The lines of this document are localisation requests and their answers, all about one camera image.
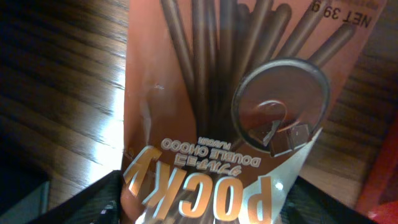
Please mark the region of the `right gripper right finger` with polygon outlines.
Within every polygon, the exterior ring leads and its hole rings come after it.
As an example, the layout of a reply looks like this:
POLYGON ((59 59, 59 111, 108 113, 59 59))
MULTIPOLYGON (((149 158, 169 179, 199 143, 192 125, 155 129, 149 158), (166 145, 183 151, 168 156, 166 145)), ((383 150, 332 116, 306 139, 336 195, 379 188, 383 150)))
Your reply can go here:
POLYGON ((298 177, 280 212, 284 224, 375 224, 298 177))

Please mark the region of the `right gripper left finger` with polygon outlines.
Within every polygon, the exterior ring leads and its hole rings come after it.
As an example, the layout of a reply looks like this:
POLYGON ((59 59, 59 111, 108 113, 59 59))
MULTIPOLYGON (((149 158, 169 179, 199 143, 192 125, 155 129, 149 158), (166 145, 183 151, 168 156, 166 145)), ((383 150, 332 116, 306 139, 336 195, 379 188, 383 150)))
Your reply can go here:
POLYGON ((121 188, 122 173, 114 170, 29 224, 118 224, 121 188))

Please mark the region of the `black gift box with lid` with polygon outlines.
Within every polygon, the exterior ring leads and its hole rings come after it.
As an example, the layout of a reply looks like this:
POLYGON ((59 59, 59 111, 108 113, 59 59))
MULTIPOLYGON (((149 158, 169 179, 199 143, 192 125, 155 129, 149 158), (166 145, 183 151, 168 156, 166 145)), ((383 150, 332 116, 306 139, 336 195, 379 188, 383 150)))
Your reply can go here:
POLYGON ((48 202, 47 174, 1 167, 1 224, 29 223, 47 212, 48 202))

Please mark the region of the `red Hello Panda box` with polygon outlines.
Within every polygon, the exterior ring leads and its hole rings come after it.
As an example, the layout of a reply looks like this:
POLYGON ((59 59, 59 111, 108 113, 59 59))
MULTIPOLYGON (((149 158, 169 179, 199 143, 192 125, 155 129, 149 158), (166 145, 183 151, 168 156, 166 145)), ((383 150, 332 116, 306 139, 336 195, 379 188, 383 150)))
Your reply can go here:
POLYGON ((387 132, 354 209, 376 223, 397 223, 397 118, 387 132))

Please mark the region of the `brown Pocky box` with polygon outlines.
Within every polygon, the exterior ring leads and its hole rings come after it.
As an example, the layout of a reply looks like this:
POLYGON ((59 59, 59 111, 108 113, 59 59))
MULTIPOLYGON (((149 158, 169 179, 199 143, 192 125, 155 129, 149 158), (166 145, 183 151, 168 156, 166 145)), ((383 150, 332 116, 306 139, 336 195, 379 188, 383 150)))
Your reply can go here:
POLYGON ((275 223, 385 6, 131 1, 123 222, 275 223))

